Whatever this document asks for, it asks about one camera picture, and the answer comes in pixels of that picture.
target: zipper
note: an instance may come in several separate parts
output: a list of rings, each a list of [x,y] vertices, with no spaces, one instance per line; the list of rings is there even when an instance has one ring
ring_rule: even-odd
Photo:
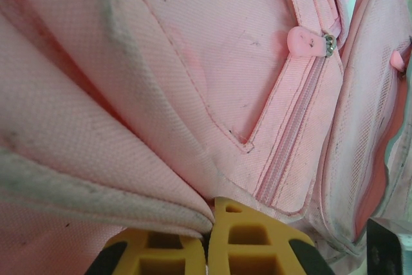
[[[315,92],[326,58],[333,55],[336,46],[337,41],[333,35],[325,34],[321,37],[300,26],[291,29],[288,34],[288,47],[292,56],[317,57],[294,106],[268,171],[257,191],[256,198],[265,205],[270,205],[274,199],[276,189],[290,159],[293,146],[301,130],[304,114]]]

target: pink zipper pull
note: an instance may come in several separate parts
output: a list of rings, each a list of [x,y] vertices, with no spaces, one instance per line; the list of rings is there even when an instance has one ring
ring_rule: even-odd
[[[288,49],[294,57],[330,57],[336,49],[332,35],[316,35],[302,26],[293,27],[288,33]]]
[[[398,70],[400,73],[405,72],[405,62],[398,51],[393,51],[390,60],[391,66]]]

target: backpack pocket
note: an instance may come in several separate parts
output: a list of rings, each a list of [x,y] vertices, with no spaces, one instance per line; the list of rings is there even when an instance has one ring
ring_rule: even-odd
[[[362,0],[343,51],[344,82],[307,218],[349,247],[385,197],[385,151],[406,99],[406,80],[390,59],[394,51],[409,58],[410,33],[405,0]]]
[[[225,177],[211,188],[246,204],[249,199],[255,203],[256,197],[271,208],[269,212],[287,216],[300,212],[310,199],[343,68],[337,52],[327,59],[292,57],[286,39],[297,25],[319,37],[325,33],[337,37],[341,26],[334,4],[328,0],[143,2],[161,29],[159,38],[167,38],[162,50],[172,50],[179,65],[173,70],[161,66],[165,56],[153,53],[160,49],[160,39],[153,41],[155,47],[142,37],[148,42],[142,55],[203,146],[204,156],[212,158]],[[178,80],[182,91],[176,90]],[[180,95],[192,104],[183,105]],[[203,115],[197,122],[195,110]],[[191,169],[185,175],[175,167],[174,171],[197,190],[205,189],[201,180],[212,174]],[[191,175],[197,175],[194,181]]]

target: pink mesh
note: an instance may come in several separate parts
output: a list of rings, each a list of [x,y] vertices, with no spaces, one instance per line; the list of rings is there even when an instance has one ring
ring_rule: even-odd
[[[384,164],[394,177],[403,169],[384,163],[388,141],[403,119],[400,96],[406,96],[400,91],[406,81],[398,79],[390,57],[393,50],[409,57],[412,28],[405,0],[362,0],[351,27],[342,56],[344,84],[306,217],[329,242],[362,256],[366,219],[382,214],[391,199],[385,193],[398,186]],[[398,190],[405,193],[409,187]],[[402,207],[391,216],[395,213],[402,216]]]

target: metal zipper slider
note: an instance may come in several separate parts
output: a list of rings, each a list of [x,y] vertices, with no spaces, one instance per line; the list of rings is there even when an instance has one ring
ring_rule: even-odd
[[[330,57],[337,41],[332,35],[316,35],[302,26],[293,27],[288,33],[288,49],[294,57]]]

